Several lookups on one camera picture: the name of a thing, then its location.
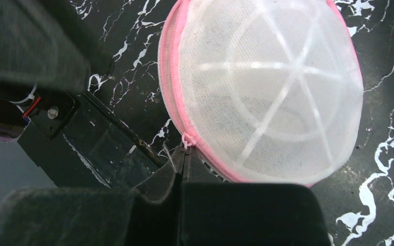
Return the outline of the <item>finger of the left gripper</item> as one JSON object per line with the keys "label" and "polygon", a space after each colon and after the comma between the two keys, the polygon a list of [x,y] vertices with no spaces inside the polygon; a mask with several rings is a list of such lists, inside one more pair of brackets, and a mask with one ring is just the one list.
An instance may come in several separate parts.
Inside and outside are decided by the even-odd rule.
{"label": "finger of the left gripper", "polygon": [[0,1],[0,90],[75,94],[114,62],[69,1]]}

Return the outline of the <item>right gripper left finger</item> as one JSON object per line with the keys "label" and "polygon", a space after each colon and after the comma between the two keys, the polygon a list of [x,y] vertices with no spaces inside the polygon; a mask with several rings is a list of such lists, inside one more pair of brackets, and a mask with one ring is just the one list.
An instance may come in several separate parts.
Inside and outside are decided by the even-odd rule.
{"label": "right gripper left finger", "polygon": [[185,149],[134,188],[24,189],[0,206],[0,245],[177,245]]}

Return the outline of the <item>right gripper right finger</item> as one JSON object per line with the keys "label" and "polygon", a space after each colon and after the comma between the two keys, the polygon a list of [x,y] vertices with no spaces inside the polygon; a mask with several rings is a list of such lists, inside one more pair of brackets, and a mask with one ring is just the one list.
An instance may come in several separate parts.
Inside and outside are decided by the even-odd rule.
{"label": "right gripper right finger", "polygon": [[313,192],[288,183],[221,182],[184,155],[180,245],[331,245]]}

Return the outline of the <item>white mesh bag pink zipper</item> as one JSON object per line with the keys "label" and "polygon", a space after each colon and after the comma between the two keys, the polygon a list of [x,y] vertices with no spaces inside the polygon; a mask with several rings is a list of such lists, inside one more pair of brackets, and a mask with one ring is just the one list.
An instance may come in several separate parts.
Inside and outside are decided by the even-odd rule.
{"label": "white mesh bag pink zipper", "polygon": [[184,147],[230,181],[308,186],[353,152],[363,80],[333,1],[177,1],[157,67]]}

